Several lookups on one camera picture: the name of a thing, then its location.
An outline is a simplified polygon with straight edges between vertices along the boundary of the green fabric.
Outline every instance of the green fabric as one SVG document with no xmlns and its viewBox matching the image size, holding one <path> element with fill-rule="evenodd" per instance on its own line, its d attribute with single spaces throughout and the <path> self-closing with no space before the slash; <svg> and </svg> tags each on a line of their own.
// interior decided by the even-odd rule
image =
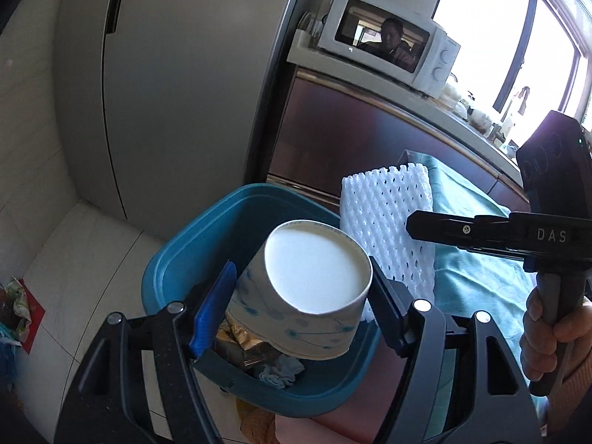
<svg viewBox="0 0 592 444">
<path fill-rule="evenodd" d="M 495 203 L 466 178 L 436 158 L 416 152 L 409 152 L 409 156 L 409 161 L 427 167 L 434 212 L 467 217 L 508 216 L 510 213 L 506 207 Z M 533 288 L 533 281 L 522 269 L 522 263 L 436 244 L 434 270 L 436 306 L 447 314 L 464 317 L 470 317 L 478 310 L 486 310 L 501 330 L 514 357 L 520 362 L 522 317 L 526 311 L 526 298 Z M 426 437 L 430 433 L 438 434 L 443 427 L 452 387 L 454 361 L 454 351 L 447 351 L 440 377 L 440 391 Z M 546 399 L 534 397 L 533 401 L 541 416 Z"/>
</svg>

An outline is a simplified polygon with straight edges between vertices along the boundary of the red paper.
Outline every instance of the red paper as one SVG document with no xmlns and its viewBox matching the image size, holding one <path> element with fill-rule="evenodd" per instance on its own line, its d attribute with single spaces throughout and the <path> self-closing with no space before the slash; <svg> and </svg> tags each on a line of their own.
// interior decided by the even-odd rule
<svg viewBox="0 0 592 444">
<path fill-rule="evenodd" d="M 35 340 L 35 335 L 37 335 L 37 329 L 41 325 L 41 319 L 45 315 L 45 309 L 37 302 L 37 299 L 31 294 L 27 286 L 25 285 L 25 281 L 23 279 L 18 280 L 23 288 L 25 289 L 25 293 L 27 294 L 27 301 L 29 303 L 29 312 L 31 313 L 31 324 L 29 326 L 29 336 L 27 340 L 23 344 L 23 349 L 27 354 L 31 352 L 31 347 L 33 346 L 33 341 Z"/>
</svg>

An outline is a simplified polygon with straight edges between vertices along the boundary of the hand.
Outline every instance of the hand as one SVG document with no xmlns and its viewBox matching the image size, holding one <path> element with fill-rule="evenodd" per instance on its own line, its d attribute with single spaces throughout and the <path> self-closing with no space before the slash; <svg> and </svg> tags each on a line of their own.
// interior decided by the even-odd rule
<svg viewBox="0 0 592 444">
<path fill-rule="evenodd" d="M 592 303 L 587 298 L 584 299 L 582 307 L 577 308 L 554 327 L 541 319 L 542 314 L 543 304 L 535 287 L 526 301 L 526 312 L 522 319 L 524 334 L 520 339 L 520 363 L 524 374 L 531 381 L 539 381 L 544 373 L 555 370 L 555 351 L 558 342 L 575 341 L 566 368 L 566 377 L 582 364 L 592 349 Z"/>
</svg>

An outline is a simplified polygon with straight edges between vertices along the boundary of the white paper cup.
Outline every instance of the white paper cup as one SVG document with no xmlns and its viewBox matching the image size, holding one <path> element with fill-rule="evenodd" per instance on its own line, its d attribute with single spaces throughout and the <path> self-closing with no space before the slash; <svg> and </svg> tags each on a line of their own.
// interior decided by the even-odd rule
<svg viewBox="0 0 592 444">
<path fill-rule="evenodd" d="M 330 225 L 276 227 L 239 277 L 227 312 L 278 350 L 302 359 L 345 354 L 372 282 L 370 259 Z"/>
</svg>

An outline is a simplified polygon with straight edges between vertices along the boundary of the silver refrigerator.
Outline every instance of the silver refrigerator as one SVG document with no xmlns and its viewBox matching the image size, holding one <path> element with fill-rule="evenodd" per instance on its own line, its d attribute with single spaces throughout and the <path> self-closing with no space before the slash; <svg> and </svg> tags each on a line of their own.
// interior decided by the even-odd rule
<svg viewBox="0 0 592 444">
<path fill-rule="evenodd" d="M 55 104 L 81 197 L 170 238 L 242 185 L 297 1 L 62 0 Z"/>
</svg>

